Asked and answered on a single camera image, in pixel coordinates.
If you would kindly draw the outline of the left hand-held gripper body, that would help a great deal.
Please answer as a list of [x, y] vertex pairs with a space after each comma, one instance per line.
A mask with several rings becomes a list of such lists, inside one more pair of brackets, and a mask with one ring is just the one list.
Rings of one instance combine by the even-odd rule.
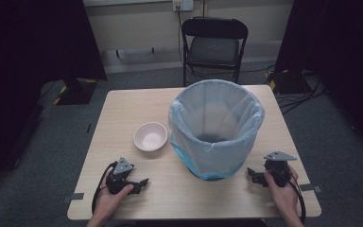
[[133, 165], [131, 165], [124, 157], [121, 157], [113, 165], [112, 170], [106, 180], [107, 188], [111, 194], [118, 194], [125, 186], [132, 185], [133, 182], [128, 182], [127, 178], [133, 171]]

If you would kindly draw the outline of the white bowl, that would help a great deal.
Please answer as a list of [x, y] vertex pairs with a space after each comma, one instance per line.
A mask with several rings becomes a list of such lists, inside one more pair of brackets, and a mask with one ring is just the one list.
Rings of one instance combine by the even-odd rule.
[[142, 151], [160, 149], [167, 141], [167, 129], [158, 122], [141, 125], [133, 135], [134, 145]]

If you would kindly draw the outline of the person's right hand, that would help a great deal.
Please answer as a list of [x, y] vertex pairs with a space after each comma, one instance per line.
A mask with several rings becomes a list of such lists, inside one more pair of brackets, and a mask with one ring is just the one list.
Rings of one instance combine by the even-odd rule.
[[294, 178], [298, 177], [298, 174], [291, 166], [290, 172], [292, 174], [290, 183], [286, 184], [284, 187], [279, 187], [269, 172], [265, 172], [264, 176], [268, 182], [268, 188], [271, 192], [271, 197], [275, 203], [277, 210], [279, 211], [282, 218], [299, 218], [297, 211], [298, 195], [296, 192], [296, 183]]

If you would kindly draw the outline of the blue trash bin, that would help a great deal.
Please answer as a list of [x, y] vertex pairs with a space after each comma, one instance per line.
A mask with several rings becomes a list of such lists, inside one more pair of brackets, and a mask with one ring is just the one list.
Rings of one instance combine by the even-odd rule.
[[246, 145], [227, 142], [191, 144], [188, 148], [171, 142], [171, 146], [186, 167], [204, 181], [233, 176], [251, 152]]

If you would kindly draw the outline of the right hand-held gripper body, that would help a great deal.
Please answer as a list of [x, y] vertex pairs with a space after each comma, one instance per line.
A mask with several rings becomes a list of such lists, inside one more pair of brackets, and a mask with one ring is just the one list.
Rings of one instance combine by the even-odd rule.
[[264, 159], [266, 160], [264, 163], [266, 171], [272, 175], [274, 182], [279, 187], [284, 187], [291, 179], [291, 173], [287, 162], [296, 161], [297, 158], [276, 150], [265, 155]]

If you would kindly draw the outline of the white wall outlet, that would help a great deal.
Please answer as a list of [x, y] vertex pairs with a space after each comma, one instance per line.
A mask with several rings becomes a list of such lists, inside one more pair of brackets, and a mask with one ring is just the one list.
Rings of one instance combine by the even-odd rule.
[[194, 9], [194, 0], [172, 0], [172, 10], [192, 11]]

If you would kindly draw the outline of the black floor box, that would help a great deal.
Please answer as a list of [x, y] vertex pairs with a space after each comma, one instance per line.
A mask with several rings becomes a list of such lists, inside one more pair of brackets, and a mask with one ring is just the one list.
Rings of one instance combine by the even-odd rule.
[[275, 95], [303, 94], [307, 91], [303, 76], [290, 71], [270, 72], [267, 81]]

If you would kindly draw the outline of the grey tape strip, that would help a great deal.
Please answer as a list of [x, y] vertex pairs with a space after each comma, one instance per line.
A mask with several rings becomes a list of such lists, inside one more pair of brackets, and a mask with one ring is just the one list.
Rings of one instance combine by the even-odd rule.
[[301, 191], [314, 191], [316, 194], [322, 192], [320, 185], [313, 185], [311, 183], [300, 184]]
[[69, 196], [65, 196], [62, 199], [63, 203], [70, 203], [71, 201], [75, 201], [75, 200], [83, 200], [84, 197], [84, 193], [73, 193]]

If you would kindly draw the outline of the bin with blue liner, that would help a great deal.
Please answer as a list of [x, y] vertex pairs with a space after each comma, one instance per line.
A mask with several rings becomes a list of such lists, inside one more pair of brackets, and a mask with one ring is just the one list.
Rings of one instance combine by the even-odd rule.
[[246, 145], [252, 150], [265, 118], [257, 97], [233, 82], [196, 82], [172, 101], [168, 112], [170, 144], [220, 143]]

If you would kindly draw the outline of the dark curtain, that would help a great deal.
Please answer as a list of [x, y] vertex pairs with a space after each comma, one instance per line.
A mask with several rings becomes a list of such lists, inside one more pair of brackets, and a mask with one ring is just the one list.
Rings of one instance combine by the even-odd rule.
[[0, 0], [0, 170], [14, 164], [43, 85], [106, 78], [83, 0]]
[[363, 135], [363, 0], [293, 0], [275, 69], [322, 75]]

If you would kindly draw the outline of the black folding chair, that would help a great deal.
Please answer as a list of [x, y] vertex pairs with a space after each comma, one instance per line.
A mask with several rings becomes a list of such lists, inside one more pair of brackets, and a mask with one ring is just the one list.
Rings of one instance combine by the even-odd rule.
[[193, 17], [181, 24], [183, 85], [187, 68], [233, 70], [237, 83], [248, 39], [247, 26], [237, 19]]

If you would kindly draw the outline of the person's left hand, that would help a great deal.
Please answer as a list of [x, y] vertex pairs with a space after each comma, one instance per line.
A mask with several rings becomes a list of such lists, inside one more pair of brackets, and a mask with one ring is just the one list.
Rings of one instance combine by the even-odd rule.
[[133, 185], [126, 185], [119, 193], [112, 194], [107, 186], [101, 186], [95, 204], [94, 217], [100, 220], [111, 218], [123, 200], [134, 188]]

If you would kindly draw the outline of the black stand base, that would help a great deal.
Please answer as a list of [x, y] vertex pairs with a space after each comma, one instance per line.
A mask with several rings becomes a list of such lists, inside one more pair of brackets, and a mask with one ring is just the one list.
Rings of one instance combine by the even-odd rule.
[[95, 79], [65, 79], [64, 83], [55, 105], [88, 105], [97, 85]]

